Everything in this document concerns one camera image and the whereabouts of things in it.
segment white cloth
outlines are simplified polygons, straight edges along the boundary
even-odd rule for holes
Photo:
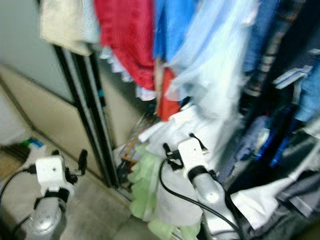
[[[210,118],[230,117],[238,103],[250,28],[245,19],[256,0],[203,0],[184,43],[168,64],[176,74],[169,100],[192,97]]]
[[[302,163],[286,178],[272,183],[238,191],[231,195],[232,202],[248,220],[254,230],[265,225],[278,207],[276,196],[295,182],[302,172],[319,169],[320,142]]]
[[[157,97],[156,91],[148,90],[142,86],[135,86],[135,96],[142,101],[151,101]]]
[[[197,200],[197,195],[189,179],[183,172],[173,172],[169,164],[163,166],[162,179],[166,187],[172,191]],[[156,216],[166,224],[174,226],[192,226],[197,224],[203,211],[197,205],[168,193],[158,184],[156,194]]]
[[[146,150],[165,159],[164,143],[167,143],[172,151],[177,150],[178,144],[193,133],[209,150],[209,154],[204,156],[209,168],[217,170],[216,166],[219,165],[221,154],[238,123],[239,118],[236,112],[227,120],[212,119],[203,116],[199,107],[192,105],[173,114],[168,122],[159,122],[150,127],[139,136],[139,139],[143,141],[148,139],[149,144]],[[182,172],[173,172],[166,164],[163,168],[162,179],[168,188],[195,199],[195,190],[190,181],[182,176]],[[165,191],[159,184],[156,215],[163,222],[174,226],[193,225],[200,219],[198,209],[194,207]]]
[[[92,53],[82,36],[82,0],[42,0],[41,9],[41,38],[80,55]]]
[[[100,59],[107,59],[107,62],[111,64],[111,70],[113,73],[121,73],[121,79],[125,83],[133,82],[132,77],[127,70],[123,67],[116,55],[110,47],[104,47],[100,54]],[[142,101],[151,101],[157,97],[156,91],[145,89],[139,85],[135,87],[135,96]]]
[[[221,154],[239,123],[240,115],[236,111],[232,113],[230,119],[212,119],[204,116],[198,106],[192,105],[173,114],[168,122],[150,127],[148,131],[152,131],[152,135],[146,149],[164,159],[166,158],[162,147],[164,143],[167,143],[171,150],[177,150],[178,144],[193,133],[209,150],[209,153],[205,155],[209,168],[218,172],[219,169],[216,167],[219,165]]]

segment wall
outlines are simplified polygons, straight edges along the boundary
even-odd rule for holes
[[[54,49],[40,38],[39,12],[37,0],[0,0],[1,61],[72,102]]]
[[[88,150],[88,168],[101,176],[91,144],[78,110],[14,71],[0,65],[0,77],[33,125],[75,159],[83,148]]]
[[[150,102],[136,98],[136,85],[122,82],[105,61],[99,62],[100,79],[106,100],[104,113],[111,126],[113,147],[125,144]]]

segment black cable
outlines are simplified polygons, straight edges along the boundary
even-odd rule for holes
[[[5,192],[8,184],[11,182],[11,180],[12,180],[15,176],[17,176],[18,174],[24,173],[24,172],[26,172],[26,169],[21,169],[21,170],[15,172],[15,173],[12,174],[12,175],[9,177],[9,179],[5,182],[5,184],[3,185],[2,189],[1,189],[1,192],[0,192],[0,203],[1,203],[2,196],[3,196],[4,192]]]
[[[195,205],[199,206],[200,208],[202,208],[202,209],[204,209],[204,210],[207,210],[208,212],[216,215],[217,217],[219,217],[220,219],[222,219],[223,221],[225,221],[227,224],[229,224],[229,225],[237,232],[237,234],[239,235],[239,237],[242,236],[242,233],[241,233],[240,229],[239,229],[233,222],[231,222],[231,221],[228,220],[226,217],[224,217],[223,215],[221,215],[219,212],[217,212],[217,211],[213,210],[212,208],[210,208],[210,207],[202,204],[201,202],[195,201],[195,200],[193,200],[193,199],[191,199],[191,198],[189,198],[189,197],[187,197],[187,196],[181,195],[181,194],[179,194],[179,193],[177,193],[177,192],[175,192],[175,191],[172,191],[171,189],[167,188],[167,186],[166,186],[166,185],[164,184],[164,182],[162,181],[162,170],[163,170],[163,168],[164,168],[165,162],[166,162],[166,161],[163,161],[163,162],[161,163],[160,170],[159,170],[159,180],[160,180],[160,183],[161,183],[162,187],[163,187],[167,192],[169,192],[170,194],[172,194],[172,195],[174,195],[174,196],[176,196],[176,197],[178,197],[178,198],[181,198],[181,199],[183,199],[183,200],[185,200],[185,201],[188,201],[188,202],[190,202],[190,203],[192,203],[192,204],[195,204]]]
[[[12,230],[11,233],[11,239],[14,240],[15,239],[15,235],[16,232],[18,231],[18,229],[22,226],[22,224],[24,224],[28,219],[30,218],[30,214],[28,216],[26,216],[24,219],[22,219]]]

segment red shirt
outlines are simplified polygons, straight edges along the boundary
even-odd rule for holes
[[[154,1],[95,0],[102,46],[116,57],[141,87],[154,90]]]

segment beige cloth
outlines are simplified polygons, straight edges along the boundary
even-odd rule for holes
[[[153,79],[156,93],[156,108],[154,114],[158,113],[159,105],[163,95],[163,82],[164,82],[164,63],[161,58],[157,57],[154,62]]]
[[[82,37],[82,28],[82,0],[42,0],[41,38],[76,54],[89,56],[92,51]]]

